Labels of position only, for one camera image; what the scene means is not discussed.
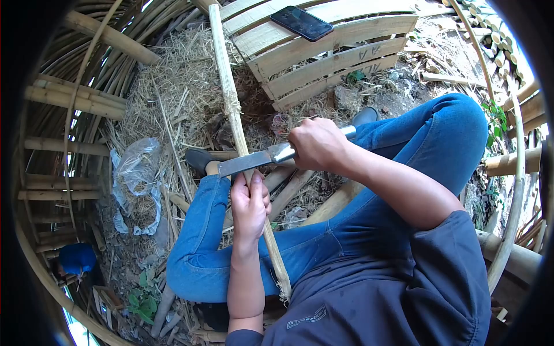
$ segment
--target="left hand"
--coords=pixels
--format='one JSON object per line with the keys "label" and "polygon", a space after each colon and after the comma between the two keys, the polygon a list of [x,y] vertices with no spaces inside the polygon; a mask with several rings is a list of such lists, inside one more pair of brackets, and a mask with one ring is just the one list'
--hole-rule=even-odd
{"label": "left hand", "polygon": [[234,242],[258,240],[264,233],[265,218],[271,213],[268,188],[257,169],[252,174],[250,188],[244,173],[239,173],[231,189],[234,221]]}

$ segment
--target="smartphone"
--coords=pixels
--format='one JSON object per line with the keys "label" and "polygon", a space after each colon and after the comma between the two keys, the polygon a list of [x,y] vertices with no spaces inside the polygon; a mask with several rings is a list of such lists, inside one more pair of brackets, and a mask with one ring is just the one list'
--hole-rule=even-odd
{"label": "smartphone", "polygon": [[333,25],[294,6],[287,6],[269,18],[310,42],[316,42],[333,31]]}

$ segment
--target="knife handle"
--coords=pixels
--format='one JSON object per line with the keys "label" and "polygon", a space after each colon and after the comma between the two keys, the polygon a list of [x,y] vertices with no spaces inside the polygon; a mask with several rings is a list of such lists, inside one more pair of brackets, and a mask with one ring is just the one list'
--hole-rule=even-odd
{"label": "knife handle", "polygon": [[[346,136],[346,139],[353,141],[356,139],[356,128],[352,125],[341,127],[339,130]],[[281,163],[296,155],[296,151],[290,146],[289,142],[277,144],[268,148],[273,159],[273,163]]]}

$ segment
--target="wooden crate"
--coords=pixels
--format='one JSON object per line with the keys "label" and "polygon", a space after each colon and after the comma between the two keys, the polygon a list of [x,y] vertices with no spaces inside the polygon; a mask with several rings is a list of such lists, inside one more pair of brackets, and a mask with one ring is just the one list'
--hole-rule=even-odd
{"label": "wooden crate", "polygon": [[[286,6],[303,8],[335,29],[314,43],[299,38],[269,20]],[[222,9],[222,18],[224,31],[233,34],[273,107],[285,111],[335,86],[352,71],[367,75],[393,67],[418,16],[404,1],[237,0]],[[322,58],[297,66],[324,52]]]}

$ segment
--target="leg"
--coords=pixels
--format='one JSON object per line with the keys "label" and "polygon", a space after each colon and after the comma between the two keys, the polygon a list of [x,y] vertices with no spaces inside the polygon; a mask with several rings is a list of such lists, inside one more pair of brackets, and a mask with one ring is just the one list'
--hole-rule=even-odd
{"label": "leg", "polygon": [[[488,136],[481,108],[461,94],[431,100],[398,118],[362,125],[358,133],[361,147],[417,169],[455,195],[479,163]],[[410,227],[369,189],[329,220],[329,227],[345,255],[409,253]]]}
{"label": "leg", "polygon": [[[185,217],[183,229],[167,259],[167,283],[178,296],[196,302],[227,301],[232,247],[217,250],[229,194],[229,179],[203,178]],[[340,254],[340,245],[325,225],[275,234],[285,267],[294,284],[314,264]],[[266,295],[279,293],[264,240],[259,242]]]}

